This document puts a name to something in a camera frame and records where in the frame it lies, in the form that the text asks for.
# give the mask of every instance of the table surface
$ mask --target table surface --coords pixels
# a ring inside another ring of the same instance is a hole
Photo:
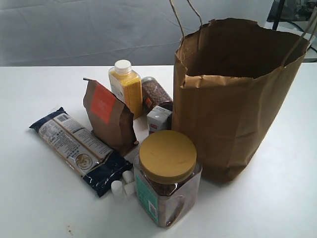
[[[0,68],[0,237],[315,238],[317,235],[317,63],[302,64],[248,167],[226,185],[201,180],[194,208],[169,230],[136,197],[97,198],[29,125],[63,106],[91,129],[87,82],[109,88],[109,67]],[[172,66],[137,66],[172,95]],[[138,140],[146,118],[135,120]]]

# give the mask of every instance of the brown paper bag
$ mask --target brown paper bag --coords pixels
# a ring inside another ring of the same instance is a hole
[[[97,81],[84,80],[88,80],[84,107],[94,134],[122,156],[126,155],[138,144],[133,129],[133,113]]]
[[[307,46],[303,36],[232,18],[183,37],[175,57],[172,129],[194,142],[204,177],[233,180],[247,166]]]

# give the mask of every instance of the yellow lid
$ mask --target yellow lid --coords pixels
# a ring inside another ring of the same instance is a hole
[[[185,180],[194,170],[197,152],[182,133],[162,130],[151,134],[140,146],[140,166],[152,181],[173,184]]]

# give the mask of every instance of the white backdrop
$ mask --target white backdrop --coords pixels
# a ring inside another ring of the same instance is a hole
[[[247,18],[264,25],[273,0],[192,0],[204,23]],[[186,33],[199,27],[174,0]],[[168,0],[0,0],[0,66],[173,64],[180,29]]]

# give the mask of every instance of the brown coffee bag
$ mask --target brown coffee bag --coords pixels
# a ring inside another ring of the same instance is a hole
[[[94,134],[104,143],[126,155],[138,142],[133,129],[133,113],[109,90],[88,80],[84,107]]]

